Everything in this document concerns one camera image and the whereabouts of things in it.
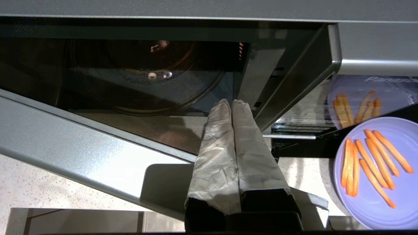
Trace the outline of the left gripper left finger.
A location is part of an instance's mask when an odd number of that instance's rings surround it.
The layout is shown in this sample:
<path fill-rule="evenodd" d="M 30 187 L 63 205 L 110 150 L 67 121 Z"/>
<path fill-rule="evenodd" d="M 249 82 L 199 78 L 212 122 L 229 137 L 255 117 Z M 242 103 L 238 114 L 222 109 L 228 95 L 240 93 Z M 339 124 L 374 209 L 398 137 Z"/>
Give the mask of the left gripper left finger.
<path fill-rule="evenodd" d="M 210 110 L 184 207 L 186 230 L 225 230 L 226 217 L 241 212 L 232 114 L 226 99 Z"/>

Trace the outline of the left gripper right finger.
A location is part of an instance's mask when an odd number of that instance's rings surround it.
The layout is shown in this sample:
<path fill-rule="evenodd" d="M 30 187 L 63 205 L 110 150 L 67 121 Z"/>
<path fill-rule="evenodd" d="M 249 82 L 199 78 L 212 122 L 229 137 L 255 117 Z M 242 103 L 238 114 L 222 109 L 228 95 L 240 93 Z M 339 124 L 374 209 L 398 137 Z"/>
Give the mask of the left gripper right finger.
<path fill-rule="evenodd" d="M 248 103 L 232 102 L 232 122 L 242 211 L 301 214 Z"/>

